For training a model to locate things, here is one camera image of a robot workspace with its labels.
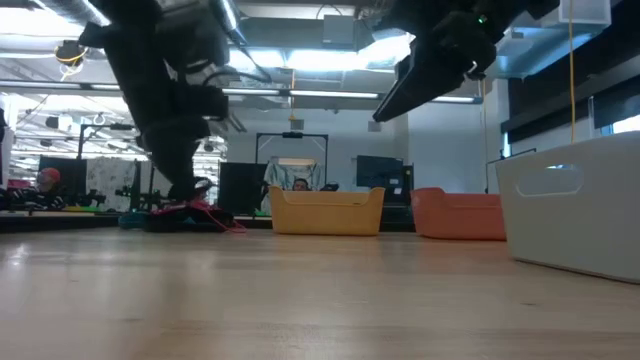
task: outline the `black robotic arm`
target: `black robotic arm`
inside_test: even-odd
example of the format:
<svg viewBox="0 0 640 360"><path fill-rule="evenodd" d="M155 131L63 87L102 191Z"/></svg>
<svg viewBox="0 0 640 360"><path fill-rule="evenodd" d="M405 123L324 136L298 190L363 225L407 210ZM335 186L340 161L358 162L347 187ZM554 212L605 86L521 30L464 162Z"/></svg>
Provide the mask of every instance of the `black robotic arm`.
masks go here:
<svg viewBox="0 0 640 360"><path fill-rule="evenodd" d="M236 46L244 44L233 1L194 0L171 8L155 0L90 2L111 24L88 24L79 42L104 49L141 133L139 145L173 183L173 197L192 199L192 158L198 141L210 135L205 118L225 119L228 98L206 86L208 81L189 84L186 78L223 67L229 59L227 38ZM390 120L455 90L465 76L483 78L496 58L494 44L511 22L526 10L542 16L558 2L396 0L378 28L400 28L416 38L374 119Z"/></svg>

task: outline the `red object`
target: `red object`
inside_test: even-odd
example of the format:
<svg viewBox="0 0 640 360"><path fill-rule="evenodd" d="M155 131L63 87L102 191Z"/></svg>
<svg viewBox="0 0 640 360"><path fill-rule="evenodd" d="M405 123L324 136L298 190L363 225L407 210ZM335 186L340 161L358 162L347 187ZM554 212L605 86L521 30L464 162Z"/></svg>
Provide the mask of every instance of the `red object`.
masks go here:
<svg viewBox="0 0 640 360"><path fill-rule="evenodd" d="M506 240L499 195L447 194L440 188L411 193L416 231L454 240Z"/></svg>
<svg viewBox="0 0 640 360"><path fill-rule="evenodd" d="M40 170L40 174L51 177L55 182L60 182L60 171L58 171L58 169L45 168Z"/></svg>

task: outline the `yellow cable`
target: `yellow cable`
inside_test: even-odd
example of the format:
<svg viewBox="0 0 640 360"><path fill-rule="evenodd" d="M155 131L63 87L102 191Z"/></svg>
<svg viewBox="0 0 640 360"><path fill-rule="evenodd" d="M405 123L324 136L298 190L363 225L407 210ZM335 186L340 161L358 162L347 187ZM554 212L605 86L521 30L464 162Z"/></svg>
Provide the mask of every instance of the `yellow cable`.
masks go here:
<svg viewBox="0 0 640 360"><path fill-rule="evenodd" d="M58 57L58 48L59 48L59 46L56 46L56 49L54 51L54 55L55 55L56 59L58 61L61 61L61 62L78 61L78 60L80 60L80 58L82 58L83 56L85 56L87 54L87 51L89 51L89 48L85 48L84 51L82 52L82 54L80 54L78 56L74 56L74 57L69 58L69 59L63 59L63 58L59 58Z"/></svg>
<svg viewBox="0 0 640 360"><path fill-rule="evenodd" d="M573 59L573 0L569 0L569 92L571 93L571 143L576 138L576 88Z"/></svg>

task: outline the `fluorescent light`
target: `fluorescent light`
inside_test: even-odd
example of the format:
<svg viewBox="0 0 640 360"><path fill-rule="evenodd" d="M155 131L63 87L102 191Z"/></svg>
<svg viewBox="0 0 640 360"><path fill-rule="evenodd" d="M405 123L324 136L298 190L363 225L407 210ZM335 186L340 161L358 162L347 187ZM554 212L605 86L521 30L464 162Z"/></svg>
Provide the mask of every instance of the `fluorescent light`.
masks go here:
<svg viewBox="0 0 640 360"><path fill-rule="evenodd" d="M238 27L238 21L236 20L236 14L231 8L229 0L222 0L222 6L224 7L224 12L227 15L227 19L229 19L231 30L235 30L235 28Z"/></svg>
<svg viewBox="0 0 640 360"><path fill-rule="evenodd" d="M377 93L357 93L347 91L312 91L312 90L291 90L292 96L309 96L309 97L338 97L347 99L377 99Z"/></svg>
<svg viewBox="0 0 640 360"><path fill-rule="evenodd" d="M129 148L129 144L124 141L107 141L107 146L109 145L122 150L127 150Z"/></svg>
<svg viewBox="0 0 640 360"><path fill-rule="evenodd" d="M80 84L53 82L53 81L0 80L0 86L18 87L18 88L21 87L25 89L42 87L42 88L51 89L51 90L82 90L82 88L80 87Z"/></svg>
<svg viewBox="0 0 640 360"><path fill-rule="evenodd" d="M16 164L13 164L13 165L17 166L19 168L22 168L22 169L27 169L27 170L32 170L33 169L33 166L32 165L28 165L28 164L16 163Z"/></svg>
<svg viewBox="0 0 640 360"><path fill-rule="evenodd" d="M476 99L472 97L458 97L458 96L439 96L433 101L438 102L449 102L449 103L461 103L461 104L471 104L476 101Z"/></svg>
<svg viewBox="0 0 640 360"><path fill-rule="evenodd" d="M222 89L225 95L260 95L260 96L277 96L280 94L278 90L268 89Z"/></svg>
<svg viewBox="0 0 640 360"><path fill-rule="evenodd" d="M94 90L106 90L106 91L119 91L120 86L116 84L91 84L91 88Z"/></svg>
<svg viewBox="0 0 640 360"><path fill-rule="evenodd" d="M409 44L413 35L392 36L381 39L358 52L365 64L393 66L411 53Z"/></svg>
<svg viewBox="0 0 640 360"><path fill-rule="evenodd" d="M12 150L11 155L44 155L44 156L59 156L64 158L75 158L78 154L74 152L63 151L39 151L39 150ZM102 153L102 152L86 152L82 153L84 159L95 159L98 157L109 157L117 159L129 159L129 160L148 160L146 155L142 154L120 154L120 153Z"/></svg>
<svg viewBox="0 0 640 360"><path fill-rule="evenodd" d="M0 19L0 34L73 38L80 36L83 29L78 24L67 22L53 11L40 9L0 8Z"/></svg>
<svg viewBox="0 0 640 360"><path fill-rule="evenodd" d="M287 60L287 66L307 71L348 71L364 69L367 63L355 52L296 50Z"/></svg>

